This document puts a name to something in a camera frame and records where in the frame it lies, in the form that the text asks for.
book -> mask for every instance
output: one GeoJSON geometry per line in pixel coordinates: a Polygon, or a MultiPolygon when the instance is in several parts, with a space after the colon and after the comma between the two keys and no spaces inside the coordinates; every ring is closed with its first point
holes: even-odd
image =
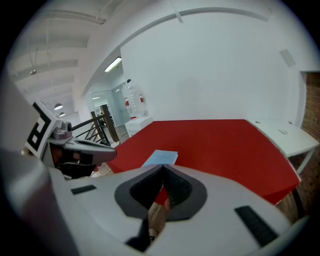
{"type": "Polygon", "coordinates": [[[147,161],[144,162],[142,167],[149,165],[174,165],[178,158],[178,152],[176,151],[165,151],[156,149],[152,155],[149,156],[147,161]]]}

ceiling light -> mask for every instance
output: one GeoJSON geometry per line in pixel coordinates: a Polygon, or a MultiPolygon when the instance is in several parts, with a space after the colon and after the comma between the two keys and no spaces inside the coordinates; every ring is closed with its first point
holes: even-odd
{"type": "Polygon", "coordinates": [[[55,106],[54,106],[54,110],[59,110],[59,109],[62,109],[63,108],[63,106],[62,106],[62,104],[60,104],[60,103],[58,103],[58,104],[56,104],[55,106]]]}
{"type": "Polygon", "coordinates": [[[109,72],[112,68],[114,68],[119,62],[121,61],[121,58],[116,58],[106,69],[104,72],[109,72]]]}

red table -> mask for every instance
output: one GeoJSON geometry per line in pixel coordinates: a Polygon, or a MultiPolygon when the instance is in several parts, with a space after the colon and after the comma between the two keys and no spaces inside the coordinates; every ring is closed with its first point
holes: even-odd
{"type": "Polygon", "coordinates": [[[177,151],[176,165],[234,180],[272,204],[300,182],[277,147],[246,120],[154,121],[116,150],[107,163],[114,173],[140,168],[155,150],[177,151]]]}

clear plastic bottle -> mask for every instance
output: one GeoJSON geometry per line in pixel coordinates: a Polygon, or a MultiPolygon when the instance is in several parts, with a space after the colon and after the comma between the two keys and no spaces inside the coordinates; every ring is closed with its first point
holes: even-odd
{"type": "Polygon", "coordinates": [[[140,87],[128,79],[122,87],[126,109],[131,118],[140,118],[145,114],[145,103],[140,87]]]}

